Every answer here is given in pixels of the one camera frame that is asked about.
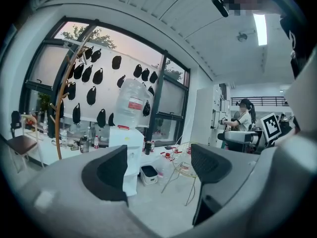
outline window frame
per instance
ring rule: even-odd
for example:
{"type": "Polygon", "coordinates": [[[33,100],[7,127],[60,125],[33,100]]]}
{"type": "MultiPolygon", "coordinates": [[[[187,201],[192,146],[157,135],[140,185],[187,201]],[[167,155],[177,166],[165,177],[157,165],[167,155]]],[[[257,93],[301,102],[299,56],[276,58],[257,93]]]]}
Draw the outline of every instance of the window frame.
{"type": "MultiPolygon", "coordinates": [[[[156,118],[163,118],[163,119],[170,119],[170,120],[178,120],[179,122],[177,123],[177,127],[175,129],[175,135],[174,135],[174,140],[173,141],[161,141],[155,143],[155,146],[166,146],[166,145],[173,145],[176,143],[176,141],[180,138],[180,136],[183,133],[184,129],[184,121],[186,118],[186,110],[187,110],[187,102],[188,102],[188,92],[189,92],[189,82],[190,80],[188,79],[188,87],[183,85],[182,83],[178,82],[174,78],[168,76],[167,74],[164,73],[165,70],[165,64],[166,60],[169,59],[172,62],[174,62],[176,65],[181,67],[185,72],[188,73],[188,77],[190,78],[190,69],[185,67],[180,61],[178,61],[175,57],[173,57],[171,54],[168,53],[167,50],[161,49],[159,46],[155,45],[154,43],[146,40],[145,38],[134,34],[126,29],[123,29],[121,27],[117,27],[108,23],[100,22],[99,20],[88,20],[88,19],[82,19],[82,18],[74,18],[74,17],[66,17],[64,16],[46,35],[46,37],[43,39],[39,47],[37,48],[30,64],[27,70],[27,73],[24,78],[24,84],[22,86],[21,90],[21,95],[20,95],[20,104],[19,104],[19,112],[22,114],[24,112],[28,111],[29,108],[29,101],[30,101],[30,91],[31,90],[36,90],[41,93],[46,93],[50,95],[50,103],[56,103],[60,84],[62,82],[62,79],[64,77],[65,71],[67,69],[67,59],[66,56],[63,60],[63,62],[60,65],[60,68],[57,71],[56,78],[54,80],[53,86],[47,86],[41,83],[36,83],[33,81],[30,81],[30,77],[32,75],[33,69],[35,62],[39,58],[39,55],[41,54],[42,50],[45,48],[46,45],[56,45],[56,46],[63,46],[65,41],[62,39],[55,39],[54,36],[60,31],[61,28],[67,23],[67,22],[76,22],[76,23],[85,23],[88,24],[88,26],[85,28],[83,33],[78,37],[77,41],[82,41],[90,32],[92,32],[96,27],[103,27],[107,28],[116,32],[119,32],[121,34],[127,35],[136,41],[139,41],[150,48],[156,50],[157,52],[162,54],[161,62],[159,65],[160,68],[160,75],[158,78],[158,85],[157,85],[157,90],[156,94],[154,96],[154,102],[152,106],[152,111],[151,111],[151,118],[150,118],[150,123],[149,127],[144,129],[144,136],[146,137],[146,140],[151,141],[152,140],[152,134],[153,134],[153,129],[155,125],[155,119],[156,118]],[[166,80],[175,86],[181,88],[184,91],[184,103],[183,103],[183,109],[182,109],[182,115],[181,116],[173,116],[171,114],[167,113],[162,113],[159,112],[159,101],[161,98],[161,93],[162,93],[162,87],[163,87],[163,81],[166,80]]],[[[70,45],[69,46],[71,50],[67,52],[66,55],[69,56],[71,59],[73,56],[73,52],[77,49],[77,45],[70,45]]],[[[54,114],[54,110],[52,107],[49,106],[48,109],[48,117],[50,115],[54,114]]],[[[50,138],[54,137],[55,131],[54,131],[54,123],[53,121],[49,118],[48,119],[48,135],[50,138]]]]}

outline black hair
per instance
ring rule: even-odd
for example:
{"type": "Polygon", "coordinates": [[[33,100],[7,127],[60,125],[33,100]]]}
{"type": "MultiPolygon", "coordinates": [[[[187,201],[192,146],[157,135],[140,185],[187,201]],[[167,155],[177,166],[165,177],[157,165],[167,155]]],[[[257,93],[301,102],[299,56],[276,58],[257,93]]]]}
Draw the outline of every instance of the black hair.
{"type": "Polygon", "coordinates": [[[256,123],[256,110],[254,108],[254,105],[251,101],[249,101],[248,99],[243,99],[240,102],[240,105],[244,104],[246,105],[246,108],[249,110],[250,116],[251,116],[251,122],[252,123],[256,123]]]}

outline ceiling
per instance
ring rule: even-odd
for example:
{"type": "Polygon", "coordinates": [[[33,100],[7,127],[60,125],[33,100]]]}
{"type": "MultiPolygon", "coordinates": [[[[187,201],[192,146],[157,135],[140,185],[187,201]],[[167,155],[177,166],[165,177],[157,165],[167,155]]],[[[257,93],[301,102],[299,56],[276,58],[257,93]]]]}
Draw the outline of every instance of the ceiling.
{"type": "MultiPolygon", "coordinates": [[[[46,3],[72,1],[48,0],[46,3]]],[[[93,1],[82,0],[82,3],[93,1]]],[[[164,25],[163,33],[182,46],[216,82],[238,85],[293,81],[291,44],[279,26],[278,15],[266,15],[268,45],[258,46],[251,15],[235,16],[231,13],[228,18],[223,18],[211,0],[102,1],[104,7],[113,4],[116,9],[142,18],[156,28],[162,29],[164,25]],[[237,40],[239,32],[248,35],[245,42],[237,40]]]]}

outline white shirt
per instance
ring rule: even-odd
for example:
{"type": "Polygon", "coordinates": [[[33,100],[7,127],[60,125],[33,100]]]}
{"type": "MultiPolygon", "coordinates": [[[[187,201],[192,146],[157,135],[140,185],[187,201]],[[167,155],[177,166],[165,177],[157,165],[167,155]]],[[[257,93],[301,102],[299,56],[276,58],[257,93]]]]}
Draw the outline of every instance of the white shirt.
{"type": "Polygon", "coordinates": [[[249,126],[252,124],[251,115],[249,114],[249,112],[243,113],[238,118],[238,122],[239,122],[239,130],[240,131],[248,131],[249,130],[249,126]]]}

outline wooden chair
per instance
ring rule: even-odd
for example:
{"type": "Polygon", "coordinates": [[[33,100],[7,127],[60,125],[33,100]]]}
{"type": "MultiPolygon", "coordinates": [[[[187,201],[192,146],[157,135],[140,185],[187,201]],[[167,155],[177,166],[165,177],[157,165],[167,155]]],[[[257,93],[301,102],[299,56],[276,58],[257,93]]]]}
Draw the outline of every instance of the wooden chair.
{"type": "Polygon", "coordinates": [[[29,158],[28,156],[28,152],[35,150],[37,148],[37,151],[39,153],[40,156],[40,160],[41,160],[41,164],[42,167],[44,168],[44,164],[43,164],[43,159],[42,159],[42,154],[41,154],[41,150],[39,148],[39,138],[38,138],[38,125],[37,125],[37,121],[35,119],[35,117],[31,116],[31,115],[21,115],[22,117],[22,135],[18,136],[18,137],[14,137],[12,139],[7,140],[7,144],[9,146],[9,154],[10,154],[10,158],[17,170],[17,172],[19,173],[19,170],[17,168],[17,165],[14,161],[14,158],[12,156],[12,154],[16,153],[17,155],[22,157],[22,161],[25,167],[25,170],[28,171],[26,162],[25,162],[25,157],[27,157],[27,159],[29,158]],[[31,120],[34,125],[35,125],[35,135],[36,135],[36,141],[28,136],[24,135],[24,128],[25,128],[25,122],[26,119],[31,120]]]}

